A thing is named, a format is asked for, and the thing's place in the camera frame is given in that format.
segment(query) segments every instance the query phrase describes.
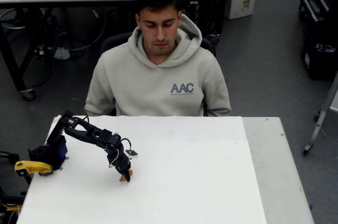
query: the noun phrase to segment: chair backrest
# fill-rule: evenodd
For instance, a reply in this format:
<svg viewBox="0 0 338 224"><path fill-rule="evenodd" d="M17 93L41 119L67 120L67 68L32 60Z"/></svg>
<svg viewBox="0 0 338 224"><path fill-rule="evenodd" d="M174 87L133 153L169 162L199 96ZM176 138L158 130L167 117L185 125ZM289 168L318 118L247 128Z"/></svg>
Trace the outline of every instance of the chair backrest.
<svg viewBox="0 0 338 224"><path fill-rule="evenodd" d="M132 32L124 33L120 35L114 35L105 39L100 48L100 54L108 51L116 46L128 42L129 37L131 37ZM216 49L213 44L206 38L202 39L201 47L210 51L216 57Z"/></svg>

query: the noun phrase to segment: office chair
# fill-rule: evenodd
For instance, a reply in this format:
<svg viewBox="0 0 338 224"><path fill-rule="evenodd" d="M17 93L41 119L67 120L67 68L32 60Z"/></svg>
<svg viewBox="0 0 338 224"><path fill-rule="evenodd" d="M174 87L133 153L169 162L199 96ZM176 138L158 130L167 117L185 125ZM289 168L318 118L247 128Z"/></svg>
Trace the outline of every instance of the office chair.
<svg viewBox="0 0 338 224"><path fill-rule="evenodd" d="M17 154L11 154L4 151L0 151L0 158L7 158L11 164L15 164L19 161L19 156Z"/></svg>
<svg viewBox="0 0 338 224"><path fill-rule="evenodd" d="M100 54L108 51L116 46L128 42L129 37L131 37L132 32L124 33L120 35L111 36L105 39L100 48ZM216 57L216 49L213 44L206 38L202 39L201 47L210 51Z"/></svg>

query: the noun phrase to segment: hood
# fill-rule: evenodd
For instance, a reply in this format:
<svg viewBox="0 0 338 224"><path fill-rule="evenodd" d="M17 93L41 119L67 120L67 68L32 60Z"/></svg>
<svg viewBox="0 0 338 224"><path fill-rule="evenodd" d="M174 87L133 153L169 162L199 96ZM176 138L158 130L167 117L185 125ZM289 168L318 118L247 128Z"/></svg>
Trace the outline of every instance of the hood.
<svg viewBox="0 0 338 224"><path fill-rule="evenodd" d="M128 46L133 54L143 64L151 68L174 67L187 61L200 47L202 34L199 28L184 14L182 14L182 24L177 30L177 47L166 61L159 65L152 63L143 48L142 31L135 28L132 36L128 40Z"/></svg>

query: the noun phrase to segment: neck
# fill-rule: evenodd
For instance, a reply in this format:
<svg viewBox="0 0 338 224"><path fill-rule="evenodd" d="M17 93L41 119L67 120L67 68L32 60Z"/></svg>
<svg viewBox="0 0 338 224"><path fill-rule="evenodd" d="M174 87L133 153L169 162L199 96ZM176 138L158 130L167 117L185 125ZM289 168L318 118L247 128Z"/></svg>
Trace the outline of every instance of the neck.
<svg viewBox="0 0 338 224"><path fill-rule="evenodd" d="M149 49L146 45L144 45L144 43L143 43L143 47L144 47L145 52L147 53L149 60L155 65L158 65L166 61L169 58L170 54L173 53L173 51L176 49L176 42L173 45L171 51L163 55L155 54L154 52L152 52L151 49Z"/></svg>

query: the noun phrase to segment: robotic arm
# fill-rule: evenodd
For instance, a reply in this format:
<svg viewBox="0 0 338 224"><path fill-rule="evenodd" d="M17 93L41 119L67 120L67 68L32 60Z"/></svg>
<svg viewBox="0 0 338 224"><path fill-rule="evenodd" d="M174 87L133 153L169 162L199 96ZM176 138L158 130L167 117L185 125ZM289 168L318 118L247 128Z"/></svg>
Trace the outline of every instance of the robotic arm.
<svg viewBox="0 0 338 224"><path fill-rule="evenodd" d="M76 127L80 125L85 130L76 130ZM107 158L109 162L109 168L115 167L116 170L122 175L120 181L130 181L130 175L133 173L130 170L129 157L124 153L123 140L126 140L130 144L130 150L127 150L127 154L130 158L136 158L137 153L131 150L131 143L128 139L121 139L117 133L112 134L108 130L101 130L94 125L91 125L85 120L79 117L73 117L73 114L67 111L58 121L54 130L47 139L47 144L39 146L34 150L29 150L29 156L31 162L17 162L15 170L19 176L27 176L30 173L39 172L40 175L49 175L53 173L53 170L62 169L61 165L67 157L66 141L62 132L65 132L69 136L72 136L80 141L97 145L103 148L107 152Z"/></svg>
<svg viewBox="0 0 338 224"><path fill-rule="evenodd" d="M117 133L112 134L106 129L101 130L78 117L69 118L67 124L68 126L64 129L66 134L80 141L103 148L108 154L109 168L114 166L116 170L125 177L127 182L130 181L130 161L124 153L124 147L121 143L124 139L121 139L120 135ZM77 125L81 125L86 131L76 130L75 127Z"/></svg>

